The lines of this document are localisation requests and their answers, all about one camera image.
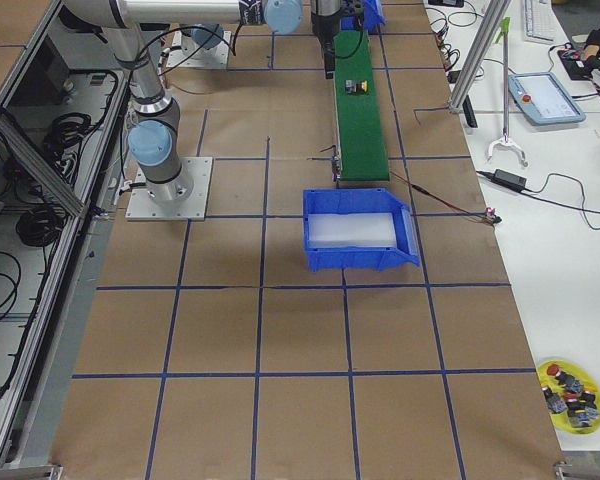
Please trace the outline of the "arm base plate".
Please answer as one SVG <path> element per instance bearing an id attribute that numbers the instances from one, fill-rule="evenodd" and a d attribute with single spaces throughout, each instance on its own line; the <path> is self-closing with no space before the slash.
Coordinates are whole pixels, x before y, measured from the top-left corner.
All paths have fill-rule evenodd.
<path id="1" fill-rule="evenodd" d="M 130 221 L 204 221 L 212 177 L 212 157 L 182 157 L 172 181 L 148 181 L 141 169 L 132 182 L 126 219 Z"/>
<path id="2" fill-rule="evenodd" d="M 194 68 L 225 70 L 228 65 L 231 32 L 219 24 L 200 24 L 174 34 L 162 70 Z"/>

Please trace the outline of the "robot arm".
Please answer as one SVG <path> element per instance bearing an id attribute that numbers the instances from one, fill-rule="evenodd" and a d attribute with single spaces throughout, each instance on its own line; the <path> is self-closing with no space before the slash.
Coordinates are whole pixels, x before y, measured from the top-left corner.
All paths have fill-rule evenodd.
<path id="1" fill-rule="evenodd" d="M 139 120 L 129 133 L 129 148 L 144 173 L 148 195 L 158 202 L 186 198 L 194 181 L 177 154 L 179 106 L 161 83 L 140 25 L 266 24 L 275 33 L 289 34 L 303 18 L 300 1 L 67 1 L 65 5 L 81 20 L 102 28 L 128 74 Z"/>
<path id="2" fill-rule="evenodd" d="M 341 31 L 341 20 L 351 18 L 353 27 L 359 32 L 359 41 L 352 53 L 338 55 L 335 39 Z M 324 63 L 326 79 L 332 79 L 336 60 L 351 58 L 357 52 L 364 32 L 364 6 L 361 1 L 316 0 L 311 2 L 312 33 L 318 39 Z"/>

